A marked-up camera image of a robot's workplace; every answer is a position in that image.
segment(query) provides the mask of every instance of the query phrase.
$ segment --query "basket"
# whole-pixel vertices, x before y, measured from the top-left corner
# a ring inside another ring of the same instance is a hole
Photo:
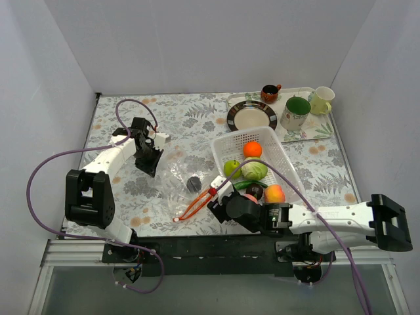
[[[215,158],[220,175],[225,176],[223,172],[223,165],[227,161],[233,159],[240,162],[244,161],[245,158],[242,153],[242,148],[249,141],[257,141],[262,146],[261,159],[276,168],[281,174],[289,179],[303,195],[306,194],[295,168],[285,153],[274,130],[270,127],[255,127],[234,131],[211,141],[211,151],[213,152],[213,157]],[[241,180],[244,179],[239,178],[233,180],[232,182],[238,182]],[[286,202],[301,202],[301,199],[296,192],[271,169],[268,169],[267,176],[265,176],[261,182],[267,185],[279,184],[283,188],[286,196]]]

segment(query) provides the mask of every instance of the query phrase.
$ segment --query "cup handle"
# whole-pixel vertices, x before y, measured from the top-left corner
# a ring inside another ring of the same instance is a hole
[[[327,110],[324,112],[321,112],[321,114],[326,115],[329,114],[331,112],[331,104],[329,102],[325,103],[327,105]]]

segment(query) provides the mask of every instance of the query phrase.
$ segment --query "green apple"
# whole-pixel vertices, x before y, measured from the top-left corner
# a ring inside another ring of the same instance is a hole
[[[235,168],[237,168],[240,164],[241,163],[239,163],[235,159],[232,160],[232,161],[227,161],[224,164],[224,167],[223,167],[224,174],[226,176],[229,176],[230,174],[232,174],[234,172]],[[235,175],[232,177],[232,179],[238,179],[241,176],[241,174],[242,174],[241,169],[238,169],[238,171],[235,173]]]

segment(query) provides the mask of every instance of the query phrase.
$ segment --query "white backdrop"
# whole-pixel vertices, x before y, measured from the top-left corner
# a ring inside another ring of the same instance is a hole
[[[420,314],[420,2],[377,0],[333,82],[333,113],[364,200],[406,208],[414,251],[395,253],[412,314]]]
[[[374,0],[45,0],[104,94],[330,86]]]
[[[53,153],[83,147],[95,94],[43,1],[0,1],[0,313],[26,314],[47,238],[26,205],[30,173]],[[80,156],[39,172],[33,205],[60,228],[64,179]]]

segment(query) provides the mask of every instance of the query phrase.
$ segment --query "mug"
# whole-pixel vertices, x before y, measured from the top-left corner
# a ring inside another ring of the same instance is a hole
[[[282,86],[280,84],[276,87],[274,85],[266,85],[261,90],[261,100],[267,104],[274,103],[277,101],[278,91],[280,91],[281,88]]]
[[[310,100],[310,113],[325,115],[330,113],[330,102],[335,98],[335,93],[329,87],[318,87]]]
[[[304,98],[294,96],[287,100],[286,106],[282,117],[280,118],[280,124],[284,129],[290,131],[296,131],[301,128],[308,117],[310,111],[310,104]]]

